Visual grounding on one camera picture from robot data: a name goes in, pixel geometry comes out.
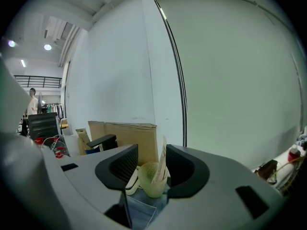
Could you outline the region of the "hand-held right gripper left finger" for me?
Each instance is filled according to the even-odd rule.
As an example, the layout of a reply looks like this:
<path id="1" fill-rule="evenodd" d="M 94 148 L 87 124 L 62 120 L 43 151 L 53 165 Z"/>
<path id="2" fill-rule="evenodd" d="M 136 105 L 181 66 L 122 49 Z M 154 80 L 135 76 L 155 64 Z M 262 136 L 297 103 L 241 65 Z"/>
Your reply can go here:
<path id="1" fill-rule="evenodd" d="M 52 189 L 64 211 L 56 217 L 64 230 L 130 230 L 125 187 L 138 163 L 138 146 L 57 159 L 42 149 Z"/>

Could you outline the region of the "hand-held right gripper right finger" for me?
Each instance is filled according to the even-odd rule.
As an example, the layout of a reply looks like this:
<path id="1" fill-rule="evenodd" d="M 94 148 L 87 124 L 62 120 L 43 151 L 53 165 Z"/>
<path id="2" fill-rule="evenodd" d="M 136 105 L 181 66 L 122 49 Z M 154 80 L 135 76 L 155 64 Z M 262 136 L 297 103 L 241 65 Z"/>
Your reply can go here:
<path id="1" fill-rule="evenodd" d="M 285 204 L 276 189 L 230 158 L 167 145 L 166 165 L 167 204 L 150 230 L 260 230 Z"/>

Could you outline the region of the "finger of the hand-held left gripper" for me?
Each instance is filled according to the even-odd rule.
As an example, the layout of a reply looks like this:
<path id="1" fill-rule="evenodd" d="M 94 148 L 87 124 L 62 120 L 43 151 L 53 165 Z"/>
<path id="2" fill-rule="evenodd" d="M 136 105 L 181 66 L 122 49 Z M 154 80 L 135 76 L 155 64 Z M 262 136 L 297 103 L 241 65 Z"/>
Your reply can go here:
<path id="1" fill-rule="evenodd" d="M 30 99 L 0 66 L 0 225 L 12 230 L 109 230 L 112 222 L 49 171 L 42 150 L 16 132 Z"/>

